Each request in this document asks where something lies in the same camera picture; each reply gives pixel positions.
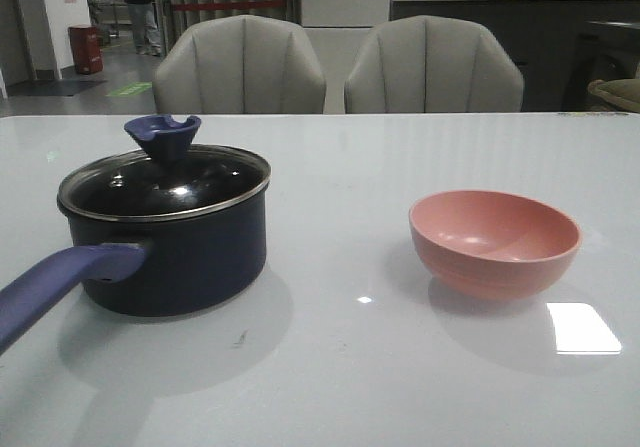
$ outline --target pan handle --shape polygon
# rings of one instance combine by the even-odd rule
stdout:
[[[147,256],[140,244],[81,245],[50,255],[0,290],[0,355],[79,282],[117,282]]]

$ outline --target white table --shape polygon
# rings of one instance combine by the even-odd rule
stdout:
[[[58,183],[133,150],[129,118],[0,119],[2,285],[70,245]],[[0,445],[640,445],[639,116],[203,120],[197,142],[272,165],[263,274],[165,321],[75,289],[0,357]],[[566,211],[574,264],[524,301],[452,293],[407,212],[458,188]]]

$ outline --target red trash can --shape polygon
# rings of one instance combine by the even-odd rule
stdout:
[[[93,74],[102,70],[102,53],[98,45],[98,29],[92,25],[69,27],[71,52],[78,74]]]

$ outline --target door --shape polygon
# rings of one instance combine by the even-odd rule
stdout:
[[[0,70],[6,86],[31,79],[17,0],[0,0]]]

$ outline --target jeans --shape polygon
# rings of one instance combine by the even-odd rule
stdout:
[[[131,19],[131,32],[136,52],[146,50],[145,39],[151,50],[160,52],[160,31],[156,25],[153,4],[127,4]]]

